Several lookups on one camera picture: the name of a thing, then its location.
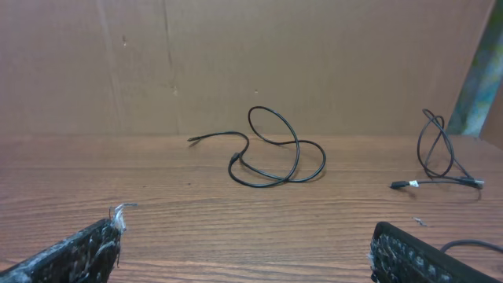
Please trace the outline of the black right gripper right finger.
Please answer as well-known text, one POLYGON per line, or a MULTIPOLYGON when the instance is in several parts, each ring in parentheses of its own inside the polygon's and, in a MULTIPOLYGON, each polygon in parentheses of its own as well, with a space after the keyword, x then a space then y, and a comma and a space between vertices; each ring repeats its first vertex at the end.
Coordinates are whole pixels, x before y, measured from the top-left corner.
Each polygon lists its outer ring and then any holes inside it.
POLYGON ((472 239, 451 241, 437 249, 389 222, 378 222, 370 242, 371 279, 379 283, 495 282, 495 278, 446 254, 461 245, 499 250, 495 244, 472 239))

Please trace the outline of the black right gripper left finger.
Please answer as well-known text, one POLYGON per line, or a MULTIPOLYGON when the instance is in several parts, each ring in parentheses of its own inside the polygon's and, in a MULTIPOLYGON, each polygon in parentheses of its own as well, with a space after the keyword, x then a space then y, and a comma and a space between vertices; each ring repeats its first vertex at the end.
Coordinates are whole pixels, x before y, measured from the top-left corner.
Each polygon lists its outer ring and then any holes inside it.
POLYGON ((1 283, 106 283, 121 252, 127 230, 123 203, 101 219, 36 255, 1 272, 1 283))

